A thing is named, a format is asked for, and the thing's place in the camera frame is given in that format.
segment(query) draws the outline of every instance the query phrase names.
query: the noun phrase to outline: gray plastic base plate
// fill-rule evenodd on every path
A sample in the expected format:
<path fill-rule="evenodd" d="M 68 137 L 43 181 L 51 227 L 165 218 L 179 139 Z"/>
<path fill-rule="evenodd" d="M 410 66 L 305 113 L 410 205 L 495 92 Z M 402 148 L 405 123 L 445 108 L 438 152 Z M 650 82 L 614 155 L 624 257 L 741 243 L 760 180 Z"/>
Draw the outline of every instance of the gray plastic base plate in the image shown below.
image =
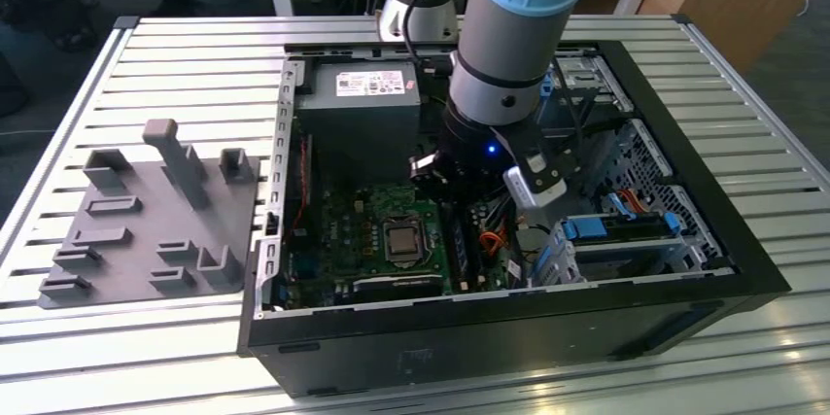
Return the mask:
<path fill-rule="evenodd" d="M 203 160 L 210 206 L 201 211 L 171 184 L 163 162 L 136 162 L 119 171 L 122 196 L 102 195 L 91 184 L 38 305 L 63 308 L 241 290 L 259 174 L 259 160 L 250 157 L 250 162 L 251 179 L 226 184 L 219 159 Z"/>

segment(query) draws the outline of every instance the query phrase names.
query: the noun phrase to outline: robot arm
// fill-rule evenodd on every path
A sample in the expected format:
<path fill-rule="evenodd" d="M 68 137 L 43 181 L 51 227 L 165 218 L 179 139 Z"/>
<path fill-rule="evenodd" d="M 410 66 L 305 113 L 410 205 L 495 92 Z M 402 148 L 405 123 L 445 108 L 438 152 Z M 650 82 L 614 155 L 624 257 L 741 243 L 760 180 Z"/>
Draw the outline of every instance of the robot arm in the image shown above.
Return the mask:
<path fill-rule="evenodd" d="M 494 140 L 501 144 L 517 162 L 505 175 L 507 187 L 526 208 L 543 206 L 566 190 L 530 115 L 576 3 L 470 0 L 455 54 L 453 109 L 445 115 L 446 126 L 463 143 L 455 147 L 485 148 Z"/>

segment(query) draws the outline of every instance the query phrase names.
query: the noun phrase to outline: metal slatted table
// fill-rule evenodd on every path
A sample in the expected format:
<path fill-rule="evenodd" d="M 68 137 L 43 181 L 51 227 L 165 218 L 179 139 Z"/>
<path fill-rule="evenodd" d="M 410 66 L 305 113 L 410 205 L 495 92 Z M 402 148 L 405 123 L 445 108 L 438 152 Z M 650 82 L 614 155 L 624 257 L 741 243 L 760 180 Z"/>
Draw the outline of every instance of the metal slatted table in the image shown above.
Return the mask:
<path fill-rule="evenodd" d="M 622 40 L 641 65 L 794 288 L 760 311 L 654 358 L 291 400 L 258 361 L 234 354 L 242 294 L 36 307 L 87 186 L 79 168 L 91 149 L 157 158 L 139 144 L 142 127 L 146 119 L 174 118 L 201 156 L 243 147 L 267 171 L 282 45 L 374 39 L 363 17 L 155 18 L 114 31 L 0 231 L 0 412 L 826 409 L 830 178 L 694 26 L 669 17 L 574 17 L 566 39 Z"/>

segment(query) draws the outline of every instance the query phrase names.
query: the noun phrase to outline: motherboard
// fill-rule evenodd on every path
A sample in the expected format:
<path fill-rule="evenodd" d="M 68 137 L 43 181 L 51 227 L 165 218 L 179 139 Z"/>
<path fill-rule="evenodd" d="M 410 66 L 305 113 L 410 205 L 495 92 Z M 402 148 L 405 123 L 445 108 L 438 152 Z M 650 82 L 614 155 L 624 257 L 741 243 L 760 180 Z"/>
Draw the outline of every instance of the motherboard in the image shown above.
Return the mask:
<path fill-rule="evenodd" d="M 323 193 L 321 245 L 293 253 L 290 308 L 451 294 L 438 206 L 411 185 Z"/>

